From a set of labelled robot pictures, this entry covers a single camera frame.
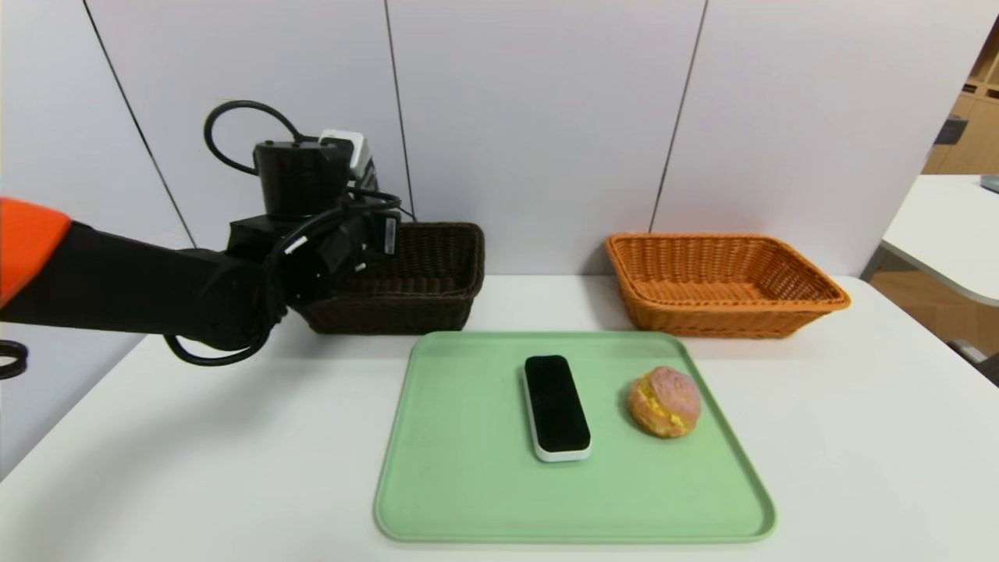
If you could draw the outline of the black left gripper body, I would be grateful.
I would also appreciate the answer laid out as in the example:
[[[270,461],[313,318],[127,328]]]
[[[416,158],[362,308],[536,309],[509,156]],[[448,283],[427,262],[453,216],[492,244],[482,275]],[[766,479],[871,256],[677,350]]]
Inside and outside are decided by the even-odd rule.
[[[399,227],[397,212],[350,215],[318,238],[318,256],[332,274],[364,271],[395,256]]]

